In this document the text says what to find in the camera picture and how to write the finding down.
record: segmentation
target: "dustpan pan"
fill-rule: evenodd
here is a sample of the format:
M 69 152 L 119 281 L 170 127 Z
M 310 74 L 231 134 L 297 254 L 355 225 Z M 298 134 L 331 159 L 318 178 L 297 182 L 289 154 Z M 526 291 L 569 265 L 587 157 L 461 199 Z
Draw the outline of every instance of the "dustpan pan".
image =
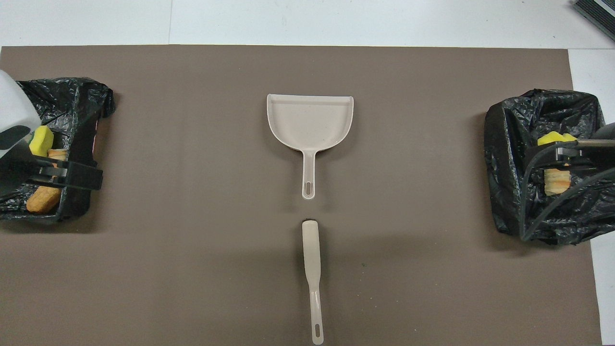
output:
M 316 193 L 316 153 L 346 138 L 353 109 L 351 96 L 267 95 L 271 132 L 286 146 L 303 153 L 304 199 L 313 199 Z

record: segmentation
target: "white tile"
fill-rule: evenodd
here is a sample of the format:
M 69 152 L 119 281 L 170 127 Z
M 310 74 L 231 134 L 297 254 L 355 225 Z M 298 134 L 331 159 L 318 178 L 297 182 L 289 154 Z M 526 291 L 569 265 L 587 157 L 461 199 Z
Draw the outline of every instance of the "white tile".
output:
M 615 50 L 569 50 L 574 90 L 598 97 L 606 123 L 615 122 Z M 615 232 L 593 240 L 593 272 L 602 343 L 615 344 Z
M 569 0 L 173 0 L 172 44 L 614 48 Z
M 0 0 L 0 46 L 166 44 L 172 0 Z

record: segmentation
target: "brown surface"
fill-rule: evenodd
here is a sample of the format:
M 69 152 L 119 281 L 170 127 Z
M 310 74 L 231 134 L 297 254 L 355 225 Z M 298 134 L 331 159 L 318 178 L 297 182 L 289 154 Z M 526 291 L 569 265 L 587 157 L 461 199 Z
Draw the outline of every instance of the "brown surface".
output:
M 496 233 L 482 159 L 490 105 L 572 87 L 565 50 L 3 47 L 0 67 L 121 96 L 90 212 L 0 225 L 3 344 L 309 345 L 305 218 L 326 345 L 600 343 L 589 244 Z M 313 201 L 267 93 L 355 98 Z

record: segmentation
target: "brush handle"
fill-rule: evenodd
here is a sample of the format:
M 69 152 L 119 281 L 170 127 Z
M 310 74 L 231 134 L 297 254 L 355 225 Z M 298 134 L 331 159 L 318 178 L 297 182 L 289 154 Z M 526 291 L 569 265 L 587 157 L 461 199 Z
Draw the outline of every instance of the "brush handle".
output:
M 310 312 L 312 315 L 312 343 L 320 345 L 325 340 L 322 331 L 322 312 L 320 311 L 320 290 L 310 289 L 309 292 Z
M 312 199 L 316 194 L 315 183 L 315 167 L 316 167 L 316 152 L 304 151 L 303 152 L 303 186 L 301 187 L 301 194 L 304 199 Z

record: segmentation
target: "white dustpan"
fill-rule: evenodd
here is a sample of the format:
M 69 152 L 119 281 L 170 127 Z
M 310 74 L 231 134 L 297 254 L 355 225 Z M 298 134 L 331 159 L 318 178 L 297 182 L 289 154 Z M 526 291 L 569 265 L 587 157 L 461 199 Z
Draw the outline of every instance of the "white dustpan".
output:
M 271 132 L 286 146 L 303 153 L 303 198 L 315 196 L 316 153 L 346 138 L 353 109 L 352 96 L 267 95 Z

